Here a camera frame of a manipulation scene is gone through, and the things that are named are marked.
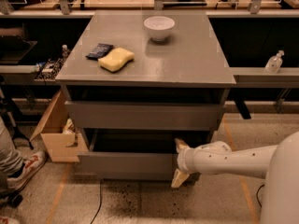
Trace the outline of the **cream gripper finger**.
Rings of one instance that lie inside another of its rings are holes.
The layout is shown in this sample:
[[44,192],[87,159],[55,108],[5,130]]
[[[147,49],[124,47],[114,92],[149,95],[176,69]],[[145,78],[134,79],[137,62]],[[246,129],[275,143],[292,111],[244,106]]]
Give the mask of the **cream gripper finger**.
[[189,174],[186,174],[177,168],[174,172],[171,187],[173,189],[178,189],[189,178],[189,176]]
[[175,143],[176,143],[177,153],[179,153],[180,151],[182,151],[185,148],[189,148],[189,146],[182,139],[176,138]]

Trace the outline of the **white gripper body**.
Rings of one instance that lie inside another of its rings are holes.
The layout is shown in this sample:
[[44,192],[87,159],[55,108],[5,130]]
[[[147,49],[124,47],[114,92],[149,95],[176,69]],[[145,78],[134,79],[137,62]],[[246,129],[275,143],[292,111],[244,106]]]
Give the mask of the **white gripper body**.
[[198,148],[185,147],[178,152],[178,168],[186,174],[198,173],[196,154]]

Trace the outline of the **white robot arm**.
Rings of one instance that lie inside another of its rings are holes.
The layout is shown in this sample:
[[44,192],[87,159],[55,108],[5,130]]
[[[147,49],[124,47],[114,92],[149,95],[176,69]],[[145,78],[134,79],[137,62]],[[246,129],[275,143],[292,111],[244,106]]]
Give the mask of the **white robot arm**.
[[260,224],[299,224],[299,132],[279,144],[233,151],[222,141],[189,147],[176,139],[172,188],[191,174],[243,175],[264,180]]

